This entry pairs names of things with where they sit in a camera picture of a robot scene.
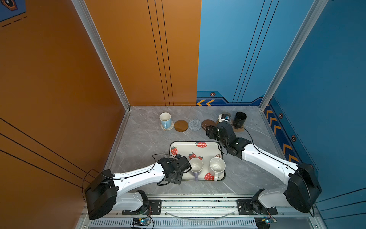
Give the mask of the dark brown worn coaster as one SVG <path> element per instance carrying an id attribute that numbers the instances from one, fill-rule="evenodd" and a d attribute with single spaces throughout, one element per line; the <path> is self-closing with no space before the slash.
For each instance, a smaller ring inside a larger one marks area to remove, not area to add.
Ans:
<path id="1" fill-rule="evenodd" d="M 204 120 L 202 122 L 202 129 L 206 131 L 208 126 L 216 126 L 216 123 L 210 119 Z"/>

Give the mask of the paw shaped wooden coaster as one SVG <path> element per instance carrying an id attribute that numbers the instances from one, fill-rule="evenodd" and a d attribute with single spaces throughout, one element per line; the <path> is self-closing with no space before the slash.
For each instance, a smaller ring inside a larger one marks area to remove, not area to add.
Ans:
<path id="1" fill-rule="evenodd" d="M 236 132 L 236 133 L 240 133 L 240 132 L 245 131 L 245 128 L 243 126 L 232 124 L 232 127 L 233 127 L 233 131 Z"/>

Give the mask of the black mug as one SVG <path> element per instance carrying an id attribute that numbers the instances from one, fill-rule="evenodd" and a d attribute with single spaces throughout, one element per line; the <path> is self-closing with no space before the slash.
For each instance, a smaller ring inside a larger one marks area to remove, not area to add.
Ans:
<path id="1" fill-rule="evenodd" d="M 247 115 L 244 112 L 237 112 L 233 119 L 233 127 L 235 129 L 241 129 L 245 126 L 245 121 L 247 119 Z"/>

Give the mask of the blue grey woven coaster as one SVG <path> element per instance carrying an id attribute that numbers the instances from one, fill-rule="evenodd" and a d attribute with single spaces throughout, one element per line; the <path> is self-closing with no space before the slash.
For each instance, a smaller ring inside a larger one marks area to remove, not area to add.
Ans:
<path id="1" fill-rule="evenodd" d="M 189 123 L 188 123 L 188 127 L 191 131 L 198 131 L 202 128 L 202 123 L 195 119 L 195 120 L 191 120 Z"/>

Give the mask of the light brown wooden coaster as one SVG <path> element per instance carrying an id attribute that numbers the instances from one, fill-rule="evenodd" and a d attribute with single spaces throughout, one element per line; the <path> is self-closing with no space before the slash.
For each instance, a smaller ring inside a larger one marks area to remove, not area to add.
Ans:
<path id="1" fill-rule="evenodd" d="M 189 125 L 185 120 L 178 120 L 174 123 L 174 128 L 178 132 L 184 132 L 188 129 Z"/>

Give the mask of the light blue mug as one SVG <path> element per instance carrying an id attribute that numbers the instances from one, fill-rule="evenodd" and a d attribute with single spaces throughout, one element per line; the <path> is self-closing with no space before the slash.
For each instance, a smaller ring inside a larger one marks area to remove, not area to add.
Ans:
<path id="1" fill-rule="evenodd" d="M 161 121 L 161 124 L 164 126 L 164 128 L 168 128 L 171 126 L 171 114 L 168 112 L 161 113 L 159 116 L 159 119 Z"/>

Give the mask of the grey mug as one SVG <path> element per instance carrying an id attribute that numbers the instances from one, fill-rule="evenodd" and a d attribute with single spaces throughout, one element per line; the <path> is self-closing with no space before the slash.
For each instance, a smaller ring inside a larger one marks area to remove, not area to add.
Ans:
<path id="1" fill-rule="evenodd" d="M 220 117 L 221 117 L 221 119 L 230 119 L 231 118 L 231 114 L 228 113 L 228 112 L 222 112 L 220 114 Z"/>

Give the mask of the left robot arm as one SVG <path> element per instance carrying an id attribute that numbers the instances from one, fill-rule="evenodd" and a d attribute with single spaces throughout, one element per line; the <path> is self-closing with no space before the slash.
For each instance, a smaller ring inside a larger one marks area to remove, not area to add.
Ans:
<path id="1" fill-rule="evenodd" d="M 192 169 L 185 156 L 162 157 L 150 166 L 125 173 L 102 171 L 84 190 L 89 220 L 104 217 L 111 211 L 129 211 L 135 215 L 150 214 L 146 193 L 138 188 L 155 183 L 179 185 L 183 175 Z"/>

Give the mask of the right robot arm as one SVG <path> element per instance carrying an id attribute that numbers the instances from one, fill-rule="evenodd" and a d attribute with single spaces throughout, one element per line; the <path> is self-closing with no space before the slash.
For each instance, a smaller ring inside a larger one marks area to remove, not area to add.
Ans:
<path id="1" fill-rule="evenodd" d="M 282 188 L 256 192 L 251 199 L 253 212 L 263 214 L 275 207 L 293 207 L 302 213 L 313 212 L 322 189 L 312 165 L 289 162 L 260 149 L 253 140 L 237 137 L 229 122 L 207 126 L 206 135 L 216 140 L 219 148 L 225 148 L 228 154 L 261 167 L 284 183 Z"/>

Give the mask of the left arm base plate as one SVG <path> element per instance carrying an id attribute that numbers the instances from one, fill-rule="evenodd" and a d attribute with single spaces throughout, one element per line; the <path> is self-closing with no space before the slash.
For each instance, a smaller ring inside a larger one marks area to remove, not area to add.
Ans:
<path id="1" fill-rule="evenodd" d="M 160 199 L 149 199 L 149 204 L 144 204 L 136 211 L 123 210 L 123 215 L 160 215 L 162 209 L 162 201 Z"/>

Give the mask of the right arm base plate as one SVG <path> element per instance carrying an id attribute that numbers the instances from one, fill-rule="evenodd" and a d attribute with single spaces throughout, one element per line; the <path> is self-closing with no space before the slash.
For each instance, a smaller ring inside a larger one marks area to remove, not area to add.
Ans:
<path id="1" fill-rule="evenodd" d="M 238 212 L 240 215 L 277 215 L 276 208 L 265 208 L 258 201 L 252 201 L 249 199 L 239 199 L 236 201 Z"/>

